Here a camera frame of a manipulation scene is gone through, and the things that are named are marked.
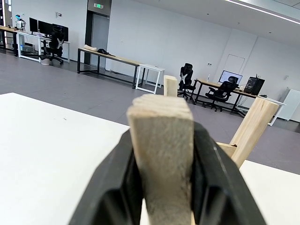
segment white table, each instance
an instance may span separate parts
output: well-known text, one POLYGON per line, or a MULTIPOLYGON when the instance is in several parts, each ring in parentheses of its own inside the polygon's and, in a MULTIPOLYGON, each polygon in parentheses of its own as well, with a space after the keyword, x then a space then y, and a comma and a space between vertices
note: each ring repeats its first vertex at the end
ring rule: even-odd
POLYGON ((158 81, 159 81, 159 78, 160 78, 160 76, 163 76, 164 73, 165 73, 165 69, 163 69, 163 68, 159 68, 159 67, 156 67, 156 66, 153 66, 153 65, 149 65, 149 64, 140 64, 139 72, 138 72, 138 75, 137 75, 137 82, 136 82, 136 87, 135 87, 135 89, 139 89, 139 90, 143 90, 143 91, 147 91, 147 92, 156 94, 156 90, 157 90, 157 88, 158 88, 158 81), (151 91, 151 90, 148 90, 148 89, 145 89, 145 88, 140 88, 140 87, 138 86, 139 79, 140 79, 140 75, 141 75, 141 69, 142 69, 142 68, 144 68, 144 69, 147 70, 146 84, 155 86, 154 91, 151 91), (157 75, 157 79, 156 79, 156 83, 155 83, 155 84, 152 84, 152 83, 148 82, 149 70, 158 72, 158 75, 157 75))
MULTIPOLYGON (((22 31, 17 31, 17 44, 18 44, 18 53, 19 53, 19 58, 24 58, 24 59, 29 59, 29 60, 33 60, 33 61, 37 61, 37 62, 41 62, 41 58, 39 57, 38 59, 35 59, 35 58, 32 58, 32 57, 29 57, 29 56, 25 56, 25 55, 22 55, 21 54, 21 48, 20 48, 20 36, 28 36, 28 37, 31 37, 31 38, 36 38, 37 41, 38 41, 38 54, 41 55, 42 54, 42 46, 41 46, 41 41, 42 40, 47 40, 47 41, 50 41, 51 39, 50 38, 47 38, 47 37, 40 37, 40 36, 37 36, 37 35, 32 35, 32 34, 28 34, 28 33, 25 33, 25 32, 22 32, 22 31)), ((67 44, 67 62, 70 62, 70 42, 68 41, 64 41, 64 44, 67 44)))
POLYGON ((279 101, 276 101, 276 100, 274 100, 274 99, 272 99, 272 98, 269 98, 269 97, 261 97, 261 96, 258 96, 258 97, 259 97, 259 98, 262 98, 262 99, 266 99, 266 100, 268 100, 268 101, 270 101, 270 102, 274 102, 274 103, 276 103, 276 104, 279 105, 279 108, 278 108, 278 110, 277 110, 277 113, 274 115, 274 118, 272 119, 271 123, 268 123, 268 125, 269 125, 270 127, 272 127, 273 124, 274 124, 274 122, 275 122, 275 120, 277 119, 278 115, 280 114, 280 112, 281 112, 283 106, 285 106, 286 104, 284 104, 284 103, 282 103, 282 102, 279 102, 279 101))
MULTIPOLYGON (((21 95, 0 95, 0 224, 68 225, 94 170, 126 130, 21 95)), ((300 224, 299 175, 248 161, 241 173, 268 225, 300 224)))

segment office chair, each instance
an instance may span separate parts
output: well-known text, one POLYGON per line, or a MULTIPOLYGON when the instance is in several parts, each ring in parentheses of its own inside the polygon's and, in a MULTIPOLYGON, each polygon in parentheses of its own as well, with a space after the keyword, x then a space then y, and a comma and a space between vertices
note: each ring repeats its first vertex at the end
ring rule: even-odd
POLYGON ((220 112, 223 110, 221 106, 216 105, 216 102, 226 102, 228 101, 229 97, 231 96, 231 92, 238 87, 237 84, 238 78, 234 76, 230 76, 228 78, 228 81, 224 81, 222 85, 217 89, 213 89, 212 87, 209 87, 210 91, 205 94, 206 97, 213 100, 211 103, 203 102, 203 107, 206 108, 206 106, 210 105, 211 109, 214 108, 215 112, 217 109, 220 109, 220 112))
POLYGON ((181 67, 180 70, 180 77, 181 80, 179 82, 179 90, 177 93, 177 96, 182 95, 182 97, 188 99, 188 97, 191 97, 191 94, 188 90, 193 91, 195 89, 194 86, 192 86, 192 75, 193 75, 193 65, 186 63, 184 67, 181 67))
POLYGON ((62 65, 64 61, 60 57, 62 56, 62 44, 64 43, 64 38, 65 34, 62 32, 61 28, 53 26, 53 32, 51 41, 49 42, 49 48, 46 47, 46 41, 43 41, 44 55, 40 56, 41 60, 57 60, 62 65))

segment light strip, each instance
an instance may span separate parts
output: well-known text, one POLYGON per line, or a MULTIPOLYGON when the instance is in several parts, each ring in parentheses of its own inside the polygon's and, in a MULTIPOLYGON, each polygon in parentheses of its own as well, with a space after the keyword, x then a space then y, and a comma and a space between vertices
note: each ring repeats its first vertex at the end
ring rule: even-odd
POLYGON ((273 16, 276 16, 276 17, 278 17, 278 18, 281 18, 281 19, 284 19, 284 20, 287 20, 287 21, 290 21, 290 22, 293 22, 293 23, 296 23, 296 24, 299 24, 299 25, 300 25, 300 22, 297 22, 297 21, 295 21, 295 20, 291 20, 291 19, 288 19, 288 18, 286 18, 286 17, 280 16, 280 15, 276 15, 276 14, 274 14, 274 13, 270 13, 270 12, 267 12, 267 11, 264 11, 264 10, 261 10, 261 9, 258 9, 258 8, 255 8, 255 7, 246 5, 246 4, 238 3, 238 2, 235 2, 235 1, 232 1, 232 0, 225 0, 225 1, 228 1, 228 2, 231 2, 231 3, 234 3, 234 4, 237 4, 237 5, 240 5, 240 6, 244 6, 244 7, 247 7, 247 8, 251 8, 251 9, 254 9, 254 10, 259 11, 259 12, 262 12, 262 13, 266 13, 266 14, 269 14, 269 15, 273 15, 273 16))

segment wooden stick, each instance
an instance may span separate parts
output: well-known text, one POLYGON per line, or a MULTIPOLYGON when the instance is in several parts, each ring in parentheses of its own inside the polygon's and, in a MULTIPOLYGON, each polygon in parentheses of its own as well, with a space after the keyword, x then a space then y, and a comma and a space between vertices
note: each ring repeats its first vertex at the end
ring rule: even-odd
POLYGON ((233 155, 233 153, 235 152, 236 150, 236 146, 232 146, 232 145, 229 145, 229 144, 225 144, 225 143, 220 143, 220 142, 217 142, 218 146, 221 147, 221 149, 229 156, 231 157, 233 155))
POLYGON ((236 145, 232 160, 240 168, 247 159, 269 121, 278 109, 278 105, 257 97, 235 133, 230 145, 236 145))
POLYGON ((194 122, 187 103, 144 95, 127 117, 150 224, 191 224, 194 122))
POLYGON ((177 97, 178 81, 174 76, 164 76, 164 96, 177 97))

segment monitor screen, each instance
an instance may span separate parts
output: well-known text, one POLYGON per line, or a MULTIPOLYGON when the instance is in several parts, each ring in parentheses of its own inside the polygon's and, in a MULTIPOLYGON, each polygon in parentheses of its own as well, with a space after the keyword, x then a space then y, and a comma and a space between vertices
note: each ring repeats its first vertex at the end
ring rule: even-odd
POLYGON ((38 21, 38 28, 39 31, 42 34, 47 34, 47 35, 51 35, 52 34, 52 24, 51 23, 47 23, 47 22, 43 22, 43 21, 38 21))
POLYGON ((61 26, 58 24, 52 24, 52 25, 53 25, 53 27, 61 28, 61 32, 63 32, 65 34, 64 41, 69 41, 69 28, 68 27, 64 27, 64 26, 61 26))
POLYGON ((33 18, 29 18, 29 26, 30 26, 30 31, 31 32, 38 32, 38 21, 33 19, 33 18))
POLYGON ((237 84, 240 83, 241 79, 242 79, 242 75, 239 75, 239 74, 234 74, 234 73, 231 73, 231 72, 228 72, 228 71, 223 71, 221 77, 220 77, 220 80, 219 82, 223 83, 224 81, 228 81, 228 78, 230 76, 234 76, 234 77, 237 77, 238 78, 238 81, 237 81, 237 84))

